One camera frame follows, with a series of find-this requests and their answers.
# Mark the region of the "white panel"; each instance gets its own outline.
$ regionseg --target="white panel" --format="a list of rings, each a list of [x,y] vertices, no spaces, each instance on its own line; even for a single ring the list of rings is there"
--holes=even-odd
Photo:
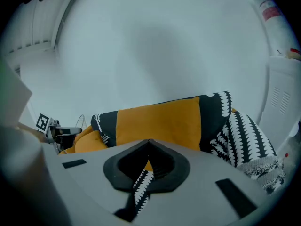
[[[16,13],[11,17],[10,21],[8,22],[2,37],[2,43],[3,43],[3,54],[8,54],[11,51],[14,51],[16,48],[14,46],[15,38],[19,37],[16,32],[16,22],[17,22],[17,16]]]
[[[43,0],[37,3],[33,20],[33,43],[51,41],[56,17],[64,0]]]
[[[19,49],[14,53],[4,56],[4,59],[11,68],[15,69],[16,66],[20,65],[24,60],[38,56],[40,53],[45,51],[54,51],[50,42],[34,44],[32,46]]]
[[[277,151],[301,117],[300,78],[300,61],[270,58],[269,93],[259,126]]]
[[[32,20],[33,20],[33,13],[34,8],[36,6],[37,1],[32,0],[28,4],[21,4],[20,5],[20,30],[22,34],[21,37],[21,45],[23,48],[33,45],[32,43]]]
[[[12,49],[17,51],[22,48],[21,43],[21,27],[20,24],[20,14],[21,14],[21,6],[15,11],[14,19],[11,28],[11,40],[12,40]]]
[[[53,28],[52,38],[51,38],[51,46],[52,47],[55,46],[57,36],[59,36],[58,31],[59,31],[63,16],[65,15],[65,12],[66,12],[70,2],[71,2],[71,0],[64,0],[63,4],[61,5],[60,11],[57,14],[56,21],[55,21],[54,28]]]

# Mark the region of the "vent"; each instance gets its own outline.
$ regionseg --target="vent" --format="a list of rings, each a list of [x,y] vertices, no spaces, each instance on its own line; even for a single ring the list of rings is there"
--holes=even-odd
[[[273,95],[272,95],[272,101],[271,101],[271,105],[273,107],[277,106],[278,100],[279,100],[279,95],[280,95],[280,89],[275,87],[274,91],[273,91]]]
[[[20,66],[15,69],[16,74],[20,77]]]
[[[283,97],[279,109],[282,114],[285,114],[289,101],[290,101],[290,94],[283,92]]]

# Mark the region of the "patterned blanket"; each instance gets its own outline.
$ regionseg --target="patterned blanket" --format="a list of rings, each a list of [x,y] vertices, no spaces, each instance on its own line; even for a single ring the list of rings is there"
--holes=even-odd
[[[270,141],[252,119],[233,112],[222,130],[201,150],[216,155],[245,173],[270,194],[285,180],[283,163],[278,159]],[[146,188],[154,179],[153,172],[143,170],[134,184],[136,213],[148,202]]]

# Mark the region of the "black and white pillow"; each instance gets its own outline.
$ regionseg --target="black and white pillow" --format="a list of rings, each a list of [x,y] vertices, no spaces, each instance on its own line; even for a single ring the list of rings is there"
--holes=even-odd
[[[134,199],[136,214],[138,215],[145,207],[149,200],[149,196],[146,193],[148,185],[154,179],[154,173],[152,171],[143,170],[137,181],[134,183]]]
[[[221,131],[232,112],[232,98],[228,91],[199,96],[201,114],[201,141],[200,148],[207,145],[216,134]],[[116,124],[118,111],[96,114],[92,116],[91,126],[98,130],[105,139],[108,147],[116,146]]]
[[[283,163],[248,115],[232,113],[205,149],[257,180],[267,193],[272,193],[284,183]]]

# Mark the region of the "curved white wall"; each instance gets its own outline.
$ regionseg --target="curved white wall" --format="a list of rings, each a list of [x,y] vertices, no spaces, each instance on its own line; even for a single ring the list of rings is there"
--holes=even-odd
[[[1,56],[13,69],[37,53],[54,50],[57,31],[71,0],[21,3],[0,38]]]
[[[36,61],[23,78],[32,106],[62,125],[226,89],[256,121],[264,106],[269,51],[253,0],[77,0],[59,54],[55,69]],[[42,74],[62,84],[39,84]]]

